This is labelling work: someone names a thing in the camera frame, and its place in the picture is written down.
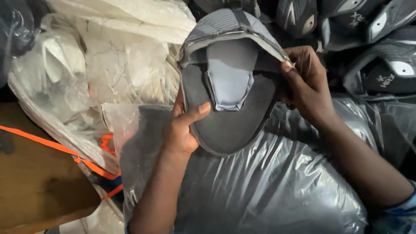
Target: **brown cardboard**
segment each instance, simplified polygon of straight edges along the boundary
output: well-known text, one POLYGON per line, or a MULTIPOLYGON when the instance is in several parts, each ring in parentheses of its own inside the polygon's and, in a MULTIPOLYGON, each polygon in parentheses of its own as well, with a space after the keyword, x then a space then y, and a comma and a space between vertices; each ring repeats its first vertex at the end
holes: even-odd
MULTIPOLYGON (((52 140, 17 103, 0 103, 0 125, 52 140)), ((0 234, 34 234, 86 217, 100 202, 70 154, 0 130, 0 234)))

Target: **hand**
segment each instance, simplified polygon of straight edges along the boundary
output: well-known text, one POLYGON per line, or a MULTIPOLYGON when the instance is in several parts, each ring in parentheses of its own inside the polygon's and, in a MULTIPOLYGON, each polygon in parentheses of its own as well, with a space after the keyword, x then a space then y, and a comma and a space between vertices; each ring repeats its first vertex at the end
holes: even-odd
POLYGON ((203 119, 210 111, 211 105, 206 102, 185 112, 183 93, 179 87, 179 93, 173 105, 172 121, 165 132, 163 149, 168 150, 171 154, 191 156, 198 148, 199 143, 189 126, 195 121, 203 119))
POLYGON ((281 64, 283 77, 292 91, 284 102, 294 105, 317 129, 339 118, 332 104, 326 69, 312 47, 288 48, 285 52, 296 69, 288 61, 281 64))

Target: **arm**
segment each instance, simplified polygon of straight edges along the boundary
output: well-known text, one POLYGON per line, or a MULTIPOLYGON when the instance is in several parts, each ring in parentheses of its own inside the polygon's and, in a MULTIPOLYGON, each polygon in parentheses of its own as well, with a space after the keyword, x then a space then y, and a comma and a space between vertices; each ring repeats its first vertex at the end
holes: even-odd
POLYGON ((326 139, 342 173, 360 197, 371 205, 391 206, 413 192, 412 184, 362 141, 336 114, 329 93, 326 70, 311 47, 286 49, 296 62, 282 63, 282 72, 292 91, 294 105, 326 139))
POLYGON ((189 125, 210 112, 205 103, 184 112, 183 96, 179 91, 172 110, 173 119, 167 129, 163 146, 153 174, 137 203, 129 223, 129 234, 169 234, 176 218, 176 203, 186 165, 198 147, 189 125))

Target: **person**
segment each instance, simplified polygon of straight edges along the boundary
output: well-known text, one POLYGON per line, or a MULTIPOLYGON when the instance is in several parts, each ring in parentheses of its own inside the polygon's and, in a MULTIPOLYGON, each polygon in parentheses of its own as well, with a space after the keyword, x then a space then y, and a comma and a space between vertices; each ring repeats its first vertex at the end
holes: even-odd
MULTIPOLYGON (((340 172, 365 205, 382 210, 372 222, 371 232, 416 233, 415 183, 378 155, 337 115, 326 70, 314 50, 303 46, 285 51, 296 67, 288 61, 281 64, 291 90, 284 102, 297 108, 319 131, 332 150, 340 172)), ((204 103, 185 112, 183 95, 179 92, 153 174, 129 222, 129 234, 172 232, 186 165, 198 147, 189 125, 207 116, 210 110, 210 103, 204 103)))

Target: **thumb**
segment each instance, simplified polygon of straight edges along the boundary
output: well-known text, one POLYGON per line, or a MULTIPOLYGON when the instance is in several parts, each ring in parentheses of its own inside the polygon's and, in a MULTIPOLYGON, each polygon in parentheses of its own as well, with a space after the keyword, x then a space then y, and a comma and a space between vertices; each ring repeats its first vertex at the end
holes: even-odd
POLYGON ((282 62, 281 71, 283 77, 289 83, 289 86, 292 89, 301 90, 308 86, 299 75, 299 72, 296 70, 296 68, 294 68, 289 61, 282 62))
POLYGON ((202 105, 192 108, 191 110, 185 112, 183 115, 178 117, 178 123, 181 125, 189 126, 195 121, 203 119, 211 111, 211 104, 206 102, 202 105))

